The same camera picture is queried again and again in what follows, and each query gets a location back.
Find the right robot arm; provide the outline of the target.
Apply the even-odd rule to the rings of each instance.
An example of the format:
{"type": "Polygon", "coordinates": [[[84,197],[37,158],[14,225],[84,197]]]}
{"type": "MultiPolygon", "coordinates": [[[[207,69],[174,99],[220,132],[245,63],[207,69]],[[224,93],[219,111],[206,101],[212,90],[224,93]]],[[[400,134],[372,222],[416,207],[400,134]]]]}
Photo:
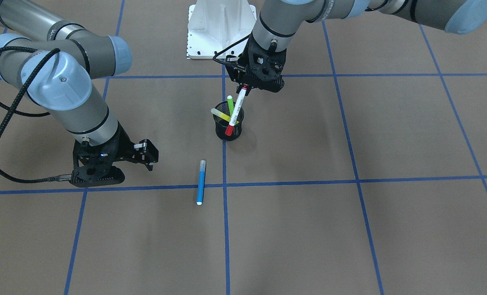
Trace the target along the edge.
{"type": "Polygon", "coordinates": [[[115,162],[144,165],[159,160],[148,139],[133,143],[92,80],[127,72],[129,45],[118,36],[99,36],[30,0],[0,0],[0,78],[18,89],[0,139],[14,115],[51,115],[73,136],[73,170],[43,179],[6,179],[24,184],[68,181],[76,187],[120,184],[125,176],[115,162]]]}

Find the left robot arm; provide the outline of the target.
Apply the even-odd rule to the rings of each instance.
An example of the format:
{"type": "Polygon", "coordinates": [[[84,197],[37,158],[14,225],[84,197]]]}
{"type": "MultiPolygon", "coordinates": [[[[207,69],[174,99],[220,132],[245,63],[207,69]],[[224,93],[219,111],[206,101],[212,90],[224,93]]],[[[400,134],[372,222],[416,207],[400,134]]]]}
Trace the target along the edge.
{"type": "Polygon", "coordinates": [[[279,92],[288,45],[303,23],[353,19],[365,14],[395,16],[448,34],[466,35],[487,21],[487,0],[266,0],[245,47],[224,64],[237,92],[279,92]]]}

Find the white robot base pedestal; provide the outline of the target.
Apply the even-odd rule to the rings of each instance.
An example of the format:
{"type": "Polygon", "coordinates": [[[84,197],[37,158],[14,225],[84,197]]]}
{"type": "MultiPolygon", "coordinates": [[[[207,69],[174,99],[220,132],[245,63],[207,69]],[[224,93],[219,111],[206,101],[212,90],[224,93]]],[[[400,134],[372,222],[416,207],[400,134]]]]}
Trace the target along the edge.
{"type": "Polygon", "coordinates": [[[198,0],[189,6],[186,57],[213,58],[249,35],[257,16],[247,0],[198,0]]]}

